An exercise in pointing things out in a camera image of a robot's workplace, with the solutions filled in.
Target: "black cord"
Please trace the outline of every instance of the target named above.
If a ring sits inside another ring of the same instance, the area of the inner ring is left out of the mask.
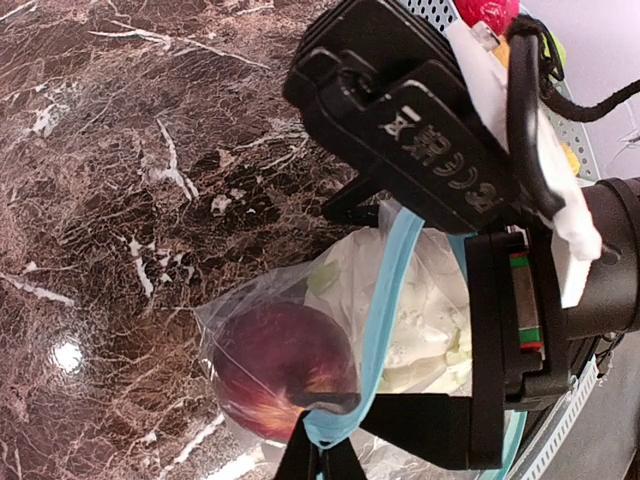
[[[598,378],[604,377],[608,372],[610,365],[607,365],[606,362],[609,362],[611,360],[613,351],[620,346],[622,340],[624,340],[624,334],[621,333],[613,334],[613,336],[603,335],[602,337],[600,337],[600,345],[602,345],[603,343],[608,343],[609,345],[604,350],[596,353],[596,364],[598,366],[598,369],[600,370]]]
[[[574,122],[595,122],[611,113],[632,96],[640,93],[639,79],[618,90],[597,105],[592,107],[577,105],[555,89],[552,78],[557,81],[564,80],[564,69],[562,68],[562,61],[553,36],[545,24],[529,15],[519,15],[507,30],[507,41],[510,41],[515,35],[535,35],[538,37],[541,60],[540,97],[551,111],[561,117]],[[549,55],[545,53],[545,44],[549,49]]]

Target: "red apple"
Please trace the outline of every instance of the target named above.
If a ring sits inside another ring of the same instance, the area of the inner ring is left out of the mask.
[[[303,410],[294,398],[358,390],[344,330],[324,313],[289,302],[227,320],[216,333],[213,368],[223,411],[243,428],[283,443]]]
[[[496,35],[506,32],[520,12],[520,0],[455,0],[455,5],[467,25],[484,20]]]

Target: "white wall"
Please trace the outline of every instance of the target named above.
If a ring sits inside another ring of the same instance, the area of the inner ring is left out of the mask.
[[[524,0],[523,5],[566,47],[567,80],[577,103],[593,105],[640,78],[640,0]],[[640,127],[640,94],[628,103]],[[587,125],[603,177],[640,177],[640,142],[611,162],[623,146],[619,139],[633,128],[624,106]]]

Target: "clear plastic bag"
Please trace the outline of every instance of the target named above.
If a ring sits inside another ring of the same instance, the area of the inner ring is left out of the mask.
[[[303,410],[358,403],[369,306],[400,206],[315,261],[273,270],[196,309],[200,359],[247,446],[277,462]],[[446,235],[425,229],[403,287],[379,391],[449,393],[471,370],[468,294]]]
[[[463,388],[456,394],[470,394]],[[351,437],[368,480],[504,480],[513,463],[526,421],[525,413],[505,412],[505,446],[501,470],[451,471],[440,468],[421,458],[359,430]]]

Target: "dark marble surface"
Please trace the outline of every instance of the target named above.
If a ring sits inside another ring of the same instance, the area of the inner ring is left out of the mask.
[[[327,7],[0,1],[0,479],[267,478],[215,474],[191,309],[343,234],[280,98]]]

